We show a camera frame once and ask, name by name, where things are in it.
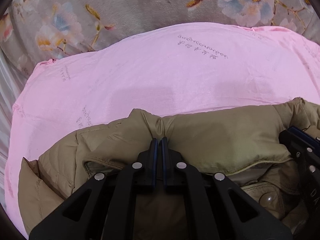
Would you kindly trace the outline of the olive quilted jacket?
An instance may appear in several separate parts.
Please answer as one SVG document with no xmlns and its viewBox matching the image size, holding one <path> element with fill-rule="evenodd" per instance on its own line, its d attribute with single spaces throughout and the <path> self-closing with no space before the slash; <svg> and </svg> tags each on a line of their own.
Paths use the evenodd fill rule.
<svg viewBox="0 0 320 240">
<path fill-rule="evenodd" d="M 18 205 L 27 233 L 97 172 L 134 162 L 153 138 L 200 172 L 222 172 L 297 233 L 307 212 L 298 191 L 298 166 L 279 143 L 296 126 L 319 136 L 319 105 L 303 98 L 279 105 L 159 117 L 134 109 L 127 118 L 74 131 L 38 159 L 22 160 Z"/>
</svg>

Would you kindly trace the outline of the pink bed sheet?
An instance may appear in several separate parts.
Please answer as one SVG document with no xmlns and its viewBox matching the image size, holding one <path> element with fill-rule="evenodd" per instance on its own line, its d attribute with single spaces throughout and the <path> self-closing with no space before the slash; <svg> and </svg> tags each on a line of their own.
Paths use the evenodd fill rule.
<svg viewBox="0 0 320 240">
<path fill-rule="evenodd" d="M 168 116 L 296 97 L 319 102 L 319 45 L 283 27 L 178 24 L 40 62 L 12 107 L 7 214 L 26 235 L 17 198 L 22 159 L 37 159 L 74 130 L 135 108 Z"/>
</svg>

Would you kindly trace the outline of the silver satin curtain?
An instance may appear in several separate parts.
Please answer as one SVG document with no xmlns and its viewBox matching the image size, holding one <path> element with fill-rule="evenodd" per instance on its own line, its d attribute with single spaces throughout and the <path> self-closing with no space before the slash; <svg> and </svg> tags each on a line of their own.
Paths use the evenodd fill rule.
<svg viewBox="0 0 320 240">
<path fill-rule="evenodd" d="M 4 171 L 9 155 L 9 141 L 12 124 L 12 107 L 27 79 L 19 73 L 1 52 L 0 61 L 0 152 L 1 152 L 1 205 L 6 208 L 4 194 Z"/>
</svg>

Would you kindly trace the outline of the grey floral blanket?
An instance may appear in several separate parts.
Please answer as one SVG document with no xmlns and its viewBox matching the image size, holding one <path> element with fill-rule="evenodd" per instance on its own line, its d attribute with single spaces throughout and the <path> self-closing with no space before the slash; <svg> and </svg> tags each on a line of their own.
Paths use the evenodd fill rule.
<svg viewBox="0 0 320 240">
<path fill-rule="evenodd" d="M 189 22 L 278 25 L 319 42 L 309 0 L 12 0 L 1 17 L 1 50 L 28 77 L 38 62 Z"/>
</svg>

